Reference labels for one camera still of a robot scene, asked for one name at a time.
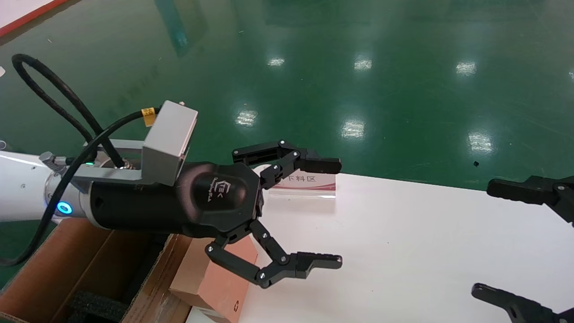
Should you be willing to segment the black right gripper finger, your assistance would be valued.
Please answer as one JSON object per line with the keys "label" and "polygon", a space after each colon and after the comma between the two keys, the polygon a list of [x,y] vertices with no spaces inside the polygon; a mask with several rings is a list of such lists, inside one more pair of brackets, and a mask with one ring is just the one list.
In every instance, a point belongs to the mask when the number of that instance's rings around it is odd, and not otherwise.
{"label": "black right gripper finger", "polygon": [[572,323],[574,321],[573,308],[556,313],[531,299],[492,288],[486,284],[474,284],[471,295],[483,302],[500,307],[508,313],[513,323]]}
{"label": "black right gripper finger", "polygon": [[487,194],[525,204],[547,205],[566,223],[574,224],[574,177],[562,179],[530,176],[525,182],[492,179]]}

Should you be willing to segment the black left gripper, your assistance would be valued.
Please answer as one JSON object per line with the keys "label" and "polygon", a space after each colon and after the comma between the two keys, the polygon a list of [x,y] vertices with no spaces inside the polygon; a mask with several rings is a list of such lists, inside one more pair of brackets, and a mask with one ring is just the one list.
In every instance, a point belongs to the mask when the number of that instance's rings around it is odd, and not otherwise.
{"label": "black left gripper", "polygon": [[[278,140],[232,151],[235,164],[185,163],[172,186],[94,182],[90,190],[94,224],[111,230],[216,238],[209,259],[260,288],[285,278],[306,279],[311,270],[339,269],[340,255],[297,252],[288,255],[256,219],[264,189],[335,189],[340,159]],[[266,164],[260,177],[250,166]],[[271,259],[264,268],[224,247],[251,234]]]}

